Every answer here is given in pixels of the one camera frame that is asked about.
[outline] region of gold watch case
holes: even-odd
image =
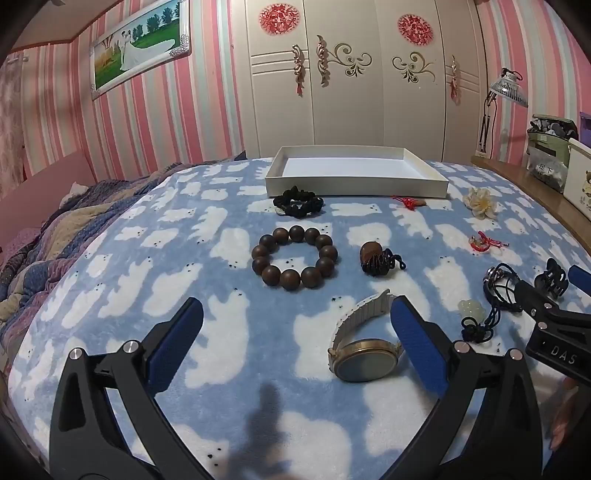
[[[336,351],[329,348],[329,367],[345,382],[369,382],[392,372],[402,352],[400,342],[394,345],[378,338],[357,340]]]

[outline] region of watch face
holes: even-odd
[[[335,364],[335,374],[346,382],[369,382],[388,375],[397,363],[398,358],[388,350],[364,350]]]

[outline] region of wristwatch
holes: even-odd
[[[337,324],[330,344],[329,368],[346,382],[368,382],[388,375],[398,364],[404,349],[400,342],[393,343],[367,338],[339,347],[346,335],[369,319],[390,311],[392,295],[389,289],[360,301]]]

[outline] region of red paper cut decoration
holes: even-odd
[[[283,35],[300,23],[300,12],[290,4],[267,5],[259,13],[259,23],[269,35]]]
[[[425,46],[433,41],[431,25],[418,15],[407,14],[398,19],[398,31],[410,43]]]

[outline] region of white wardrobe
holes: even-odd
[[[313,144],[474,155],[488,89],[474,0],[232,0],[232,31],[249,158]]]

